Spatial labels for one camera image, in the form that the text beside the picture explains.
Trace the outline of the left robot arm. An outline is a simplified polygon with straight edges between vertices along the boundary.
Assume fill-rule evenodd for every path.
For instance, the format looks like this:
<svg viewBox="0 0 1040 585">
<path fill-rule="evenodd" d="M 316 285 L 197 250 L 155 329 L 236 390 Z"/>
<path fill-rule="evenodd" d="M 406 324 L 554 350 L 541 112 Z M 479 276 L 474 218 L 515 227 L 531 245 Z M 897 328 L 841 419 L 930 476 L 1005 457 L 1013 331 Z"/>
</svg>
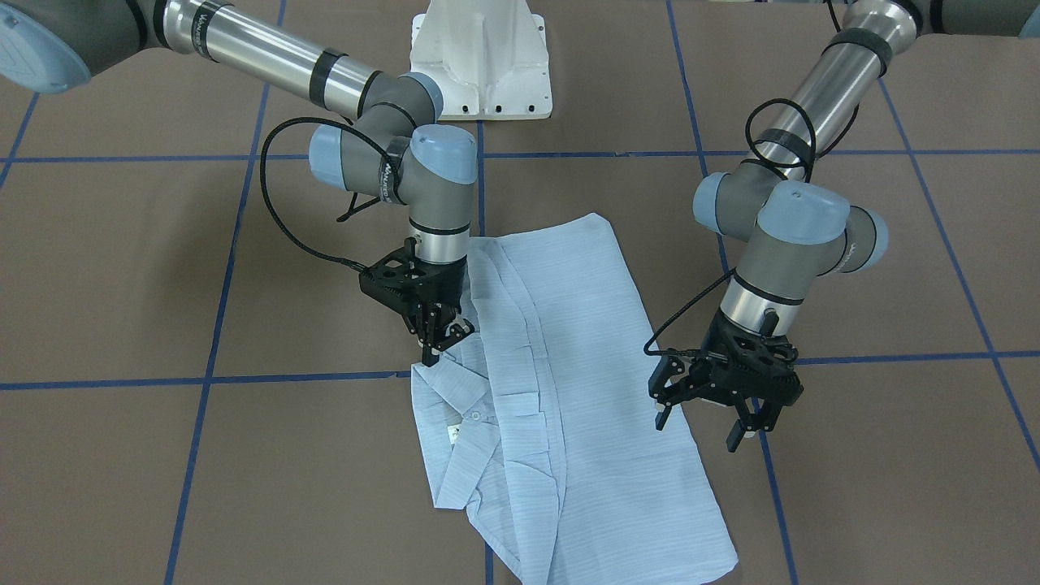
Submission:
<svg viewBox="0 0 1040 585">
<path fill-rule="evenodd" d="M 788 340 L 813 282 L 864 271 L 889 245 L 883 219 L 813 184 L 822 157 L 846 137 L 872 85 L 918 37 L 1038 36 L 1036 1 L 855 1 L 792 97 L 774 97 L 744 122 L 747 156 L 705 177 L 692 214 L 718 236 L 746 244 L 717 285 L 726 292 L 698 348 L 643 351 L 658 358 L 648 393 L 664 430 L 680 404 L 735 410 L 726 444 L 775 428 L 803 392 Z"/>
</svg>

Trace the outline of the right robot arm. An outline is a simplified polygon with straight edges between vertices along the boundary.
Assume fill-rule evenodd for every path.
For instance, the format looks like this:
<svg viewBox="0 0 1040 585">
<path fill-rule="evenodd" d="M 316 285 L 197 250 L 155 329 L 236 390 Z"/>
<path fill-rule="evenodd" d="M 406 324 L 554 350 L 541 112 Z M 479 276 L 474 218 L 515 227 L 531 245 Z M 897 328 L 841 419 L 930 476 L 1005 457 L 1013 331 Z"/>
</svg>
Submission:
<svg viewBox="0 0 1040 585">
<path fill-rule="evenodd" d="M 402 247 L 372 266 L 305 245 L 359 275 L 362 292 L 402 317 L 421 362 L 473 333 L 461 292 L 476 181 L 475 138 L 441 122 L 442 90 L 420 71 L 393 76 L 349 54 L 294 36 L 232 1 L 4 1 L 2 74 L 22 88 L 59 95 L 125 72 L 130 60 L 187 55 L 219 83 L 252 78 L 328 113 L 275 126 L 260 148 L 312 124 L 309 162 L 323 183 L 372 202 L 405 205 Z"/>
</svg>

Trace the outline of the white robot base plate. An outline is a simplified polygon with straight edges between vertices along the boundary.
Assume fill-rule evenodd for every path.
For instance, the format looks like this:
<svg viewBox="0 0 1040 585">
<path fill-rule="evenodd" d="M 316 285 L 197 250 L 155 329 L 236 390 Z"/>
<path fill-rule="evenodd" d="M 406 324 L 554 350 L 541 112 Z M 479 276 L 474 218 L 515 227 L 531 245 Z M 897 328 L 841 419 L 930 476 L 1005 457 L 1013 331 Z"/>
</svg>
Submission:
<svg viewBox="0 0 1040 585">
<path fill-rule="evenodd" d="M 441 90 L 441 122 L 553 115 L 546 23 L 525 1 L 431 1 L 409 56 Z"/>
</svg>

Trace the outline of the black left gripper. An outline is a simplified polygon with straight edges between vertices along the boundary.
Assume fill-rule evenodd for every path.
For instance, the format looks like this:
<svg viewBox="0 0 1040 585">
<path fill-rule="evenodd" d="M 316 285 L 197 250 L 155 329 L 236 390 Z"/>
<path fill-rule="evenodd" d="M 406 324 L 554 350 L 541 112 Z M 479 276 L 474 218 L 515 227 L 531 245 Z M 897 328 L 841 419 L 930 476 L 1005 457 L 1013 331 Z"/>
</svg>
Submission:
<svg viewBox="0 0 1040 585">
<path fill-rule="evenodd" d="M 655 430 L 665 429 L 673 406 L 703 399 L 738 411 L 727 438 L 733 454 L 744 438 L 761 429 L 759 419 L 776 419 L 804 391 L 795 373 L 798 352 L 785 336 L 777 336 L 780 317 L 764 314 L 759 330 L 743 329 L 725 314 L 716 314 L 699 349 L 664 349 L 650 375 L 648 393 L 655 400 Z"/>
</svg>

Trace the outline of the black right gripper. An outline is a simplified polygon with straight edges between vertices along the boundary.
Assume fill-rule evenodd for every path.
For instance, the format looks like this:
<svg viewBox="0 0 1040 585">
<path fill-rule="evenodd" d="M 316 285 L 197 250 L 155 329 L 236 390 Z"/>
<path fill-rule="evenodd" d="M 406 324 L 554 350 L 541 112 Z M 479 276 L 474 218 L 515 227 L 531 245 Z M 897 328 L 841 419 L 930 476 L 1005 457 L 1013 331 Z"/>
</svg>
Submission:
<svg viewBox="0 0 1040 585">
<path fill-rule="evenodd" d="M 441 347 L 453 347 L 471 336 L 475 326 L 463 316 L 462 292 L 467 259 L 435 264 L 414 260 L 406 271 L 405 292 L 414 305 L 413 329 L 421 347 L 421 363 L 432 367 Z"/>
</svg>

